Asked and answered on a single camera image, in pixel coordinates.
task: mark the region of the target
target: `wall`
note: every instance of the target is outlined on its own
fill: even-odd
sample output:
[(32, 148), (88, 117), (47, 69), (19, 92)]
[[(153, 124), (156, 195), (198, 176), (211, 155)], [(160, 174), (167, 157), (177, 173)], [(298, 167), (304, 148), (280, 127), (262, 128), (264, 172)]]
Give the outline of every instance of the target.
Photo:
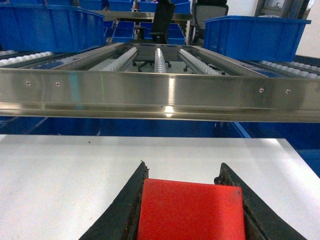
[(228, 0), (228, 15), (253, 16), (258, 0)]
[(320, 0), (316, 0), (309, 13), (308, 19), (312, 20), (308, 24), (302, 35), (297, 55), (320, 58)]

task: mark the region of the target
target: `roller conveyor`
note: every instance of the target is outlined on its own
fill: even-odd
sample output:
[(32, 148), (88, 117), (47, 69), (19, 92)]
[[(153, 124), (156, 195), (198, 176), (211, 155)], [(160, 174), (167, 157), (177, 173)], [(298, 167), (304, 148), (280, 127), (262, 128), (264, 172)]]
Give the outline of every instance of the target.
[[(131, 61), (150, 65), (139, 72)], [(238, 61), (196, 46), (130, 43), (19, 64), (1, 66), (2, 116), (320, 122), (312, 64), (287, 67), (291, 63)]]

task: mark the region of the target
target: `chair backrest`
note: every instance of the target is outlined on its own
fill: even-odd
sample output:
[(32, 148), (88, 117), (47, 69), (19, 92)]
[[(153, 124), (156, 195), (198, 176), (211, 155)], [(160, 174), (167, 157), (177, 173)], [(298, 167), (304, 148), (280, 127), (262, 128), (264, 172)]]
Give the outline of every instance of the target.
[(226, 4), (205, 4), (197, 2), (194, 4), (194, 22), (199, 29), (206, 28), (205, 20), (226, 16), (229, 7)]
[[(168, 29), (175, 9), (176, 5), (169, 0), (159, 0), (156, 5), (151, 32), (164, 33), (164, 35), (160, 36), (161, 44), (168, 44)], [(157, 42), (157, 37), (152, 36), (152, 40)]]

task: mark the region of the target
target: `metal shelf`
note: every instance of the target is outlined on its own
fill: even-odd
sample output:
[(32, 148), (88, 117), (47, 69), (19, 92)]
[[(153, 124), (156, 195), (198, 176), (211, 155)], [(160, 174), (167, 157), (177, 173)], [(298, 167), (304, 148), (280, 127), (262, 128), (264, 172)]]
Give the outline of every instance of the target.
[[(105, 20), (114, 20), (114, 19), (154, 19), (154, 12), (138, 12), (138, 11), (110, 11), (110, 10), (101, 10), (94, 11), (101, 15), (104, 15)], [(172, 17), (174, 21), (189, 21), (192, 19), (192, 14), (180, 14), (175, 13)]]

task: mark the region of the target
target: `stainless steel frame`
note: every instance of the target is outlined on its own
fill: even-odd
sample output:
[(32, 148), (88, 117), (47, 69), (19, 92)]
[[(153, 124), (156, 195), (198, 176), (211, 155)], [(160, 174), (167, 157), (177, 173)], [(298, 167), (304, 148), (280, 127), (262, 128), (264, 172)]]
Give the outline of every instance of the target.
[[(166, 60), (178, 59), (181, 46), (156, 44), (137, 45), (137, 57), (159, 47)], [(184, 49), (231, 75), (0, 68), (0, 115), (320, 123), (320, 80), (269, 78), (217, 53)]]

